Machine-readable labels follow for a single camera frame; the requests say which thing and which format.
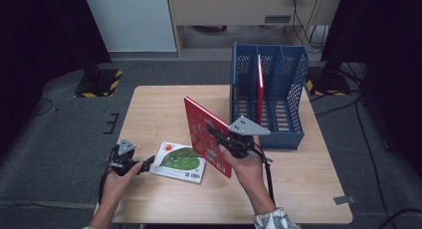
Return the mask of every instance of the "floor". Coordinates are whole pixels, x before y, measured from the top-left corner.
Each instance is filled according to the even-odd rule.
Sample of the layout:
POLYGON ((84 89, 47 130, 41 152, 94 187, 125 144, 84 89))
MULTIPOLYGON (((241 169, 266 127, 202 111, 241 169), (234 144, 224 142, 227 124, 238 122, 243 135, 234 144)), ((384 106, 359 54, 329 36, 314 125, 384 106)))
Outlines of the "floor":
MULTIPOLYGON (((317 48, 306 45, 310 66, 323 64, 318 57, 325 30, 326 27, 318 27, 313 37, 317 48)), ((34 115, 0 167, 0 229, 82 228, 89 223, 97 203, 104 158, 109 146, 118 140, 136 86, 229 84, 233 40, 241 44, 288 44, 283 29, 278 27, 229 26, 225 32, 191 28, 186 34, 190 37, 184 40, 178 59, 148 57, 114 60, 112 65, 103 65, 123 70, 112 97, 73 98, 82 71, 46 84, 34 115), (104 134, 109 131, 107 122, 114 119, 112 114, 119 115, 114 132, 104 134)), ((363 76, 359 64, 350 66, 363 76)), ((352 89, 359 90, 356 83, 347 82, 352 89)), ((422 178, 400 152, 384 148, 383 136, 364 106, 364 99, 357 100, 359 96, 360 92, 344 97, 310 95, 344 193, 353 196, 356 202, 350 204, 353 214, 350 224, 303 224, 304 229, 381 228, 389 216, 400 210, 422 209, 422 178)), ((420 228, 421 224, 422 214, 409 211, 382 228, 420 228)), ((112 228, 134 229, 139 225, 113 224, 112 228)), ((252 226, 146 225, 146 228, 252 226)))

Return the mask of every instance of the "book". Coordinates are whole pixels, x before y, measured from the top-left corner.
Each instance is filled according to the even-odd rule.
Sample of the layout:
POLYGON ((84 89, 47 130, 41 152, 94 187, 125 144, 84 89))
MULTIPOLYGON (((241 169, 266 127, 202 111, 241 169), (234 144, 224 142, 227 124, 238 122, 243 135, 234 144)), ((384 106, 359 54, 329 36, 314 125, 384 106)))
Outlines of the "book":
POLYGON ((151 172, 200 184, 204 169, 205 159, 192 146, 165 141, 155 156, 151 172))
POLYGON ((217 139, 209 131, 209 126, 212 126, 215 131, 228 137, 230 136, 229 125, 192 99, 186 97, 184 102, 193 149, 223 175, 230 178, 232 167, 224 160, 223 154, 218 148, 217 139))
POLYGON ((263 106, 264 106, 264 76, 261 63, 261 55, 258 55, 258 98, 257 98, 257 120, 256 123, 261 125, 262 115, 263 115, 263 106))

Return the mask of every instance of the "metal bracket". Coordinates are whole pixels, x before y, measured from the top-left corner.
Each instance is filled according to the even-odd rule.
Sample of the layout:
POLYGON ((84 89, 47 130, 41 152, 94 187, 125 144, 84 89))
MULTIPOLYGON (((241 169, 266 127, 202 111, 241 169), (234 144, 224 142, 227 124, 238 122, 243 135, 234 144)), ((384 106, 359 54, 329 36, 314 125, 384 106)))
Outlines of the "metal bracket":
POLYGON ((267 135, 271 133, 243 115, 230 124, 229 131, 240 135, 267 135))
POLYGON ((120 146, 118 147, 118 155, 123 155, 135 149, 136 149, 136 144, 131 143, 128 140, 122 138, 120 142, 120 146))

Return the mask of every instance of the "white cabinet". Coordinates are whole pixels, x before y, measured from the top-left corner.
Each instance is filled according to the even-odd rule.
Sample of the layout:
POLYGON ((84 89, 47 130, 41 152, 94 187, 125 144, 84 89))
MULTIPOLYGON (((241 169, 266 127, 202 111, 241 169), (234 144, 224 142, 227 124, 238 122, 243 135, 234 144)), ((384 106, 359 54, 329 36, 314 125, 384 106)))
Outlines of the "white cabinet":
POLYGON ((109 52, 176 52, 167 0, 87 0, 109 52))
POLYGON ((186 26, 280 25, 293 45, 311 25, 330 25, 339 0, 169 0, 178 51, 186 26))

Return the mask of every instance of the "black stand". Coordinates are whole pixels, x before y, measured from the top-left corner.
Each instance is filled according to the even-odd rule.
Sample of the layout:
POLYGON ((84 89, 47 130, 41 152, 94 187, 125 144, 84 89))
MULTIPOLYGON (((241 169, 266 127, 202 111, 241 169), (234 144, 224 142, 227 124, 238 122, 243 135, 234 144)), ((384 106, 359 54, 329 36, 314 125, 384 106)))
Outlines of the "black stand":
POLYGON ((112 70, 96 70, 99 75, 97 79, 90 80, 87 72, 82 77, 78 87, 75 89, 75 97, 109 97, 114 93, 116 83, 119 80, 121 71, 112 70))
POLYGON ((340 72, 341 63, 327 62, 323 68, 309 68, 307 85, 311 95, 350 95, 350 87, 340 72))
POLYGON ((64 39, 77 62, 84 69, 85 74, 75 90, 75 97, 111 96, 118 83, 121 71, 100 70, 67 12, 56 0, 47 0, 46 2, 57 13, 64 39))

